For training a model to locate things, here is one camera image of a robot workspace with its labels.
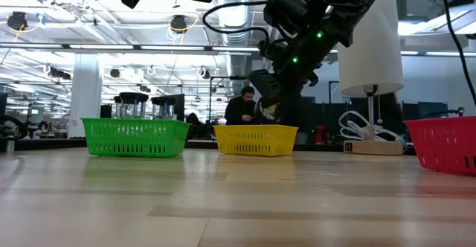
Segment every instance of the wooden block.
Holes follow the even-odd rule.
[[[345,141],[344,152],[365,155],[403,155],[403,145],[389,141]]]

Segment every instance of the wooden table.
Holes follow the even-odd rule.
[[[476,178],[416,157],[0,156],[2,246],[476,246]]]

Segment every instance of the man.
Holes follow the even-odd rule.
[[[257,124],[254,119],[253,96],[253,87],[246,86],[241,90],[240,97],[235,97],[228,102],[225,111],[226,125]]]

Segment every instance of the dark jacket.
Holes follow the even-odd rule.
[[[243,115],[250,115],[254,117],[254,105],[256,103],[251,101],[246,103],[243,101],[242,97],[235,97],[228,102],[225,111],[226,125],[247,125],[247,124],[257,124],[253,119],[251,121],[245,122],[242,119]]]

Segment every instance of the black lid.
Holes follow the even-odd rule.
[[[141,93],[120,93],[119,98],[122,103],[134,104],[137,102],[147,102],[149,95]]]
[[[158,106],[174,106],[177,103],[177,100],[173,97],[152,97],[150,100],[154,105]]]

